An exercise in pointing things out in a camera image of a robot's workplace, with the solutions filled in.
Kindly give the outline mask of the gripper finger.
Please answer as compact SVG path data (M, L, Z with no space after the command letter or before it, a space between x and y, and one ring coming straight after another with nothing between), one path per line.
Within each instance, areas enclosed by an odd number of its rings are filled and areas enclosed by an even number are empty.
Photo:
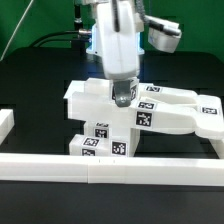
M131 105L130 80L114 82L115 103L118 107L129 107Z

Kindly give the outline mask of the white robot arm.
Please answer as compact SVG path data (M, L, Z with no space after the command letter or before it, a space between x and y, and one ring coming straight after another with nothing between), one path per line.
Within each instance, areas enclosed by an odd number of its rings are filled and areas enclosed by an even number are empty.
M90 5L95 24L92 49L101 58L106 79L113 81L118 107L131 104L131 79L140 72L139 33L149 27L148 41L156 49L173 53L182 36L179 24L145 14L143 0L75 0Z

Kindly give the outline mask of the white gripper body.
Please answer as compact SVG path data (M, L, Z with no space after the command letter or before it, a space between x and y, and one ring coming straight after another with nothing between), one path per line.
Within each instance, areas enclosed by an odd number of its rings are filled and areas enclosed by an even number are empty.
M124 80L139 71L135 19L129 1L109 0L97 5L97 28L104 74Z

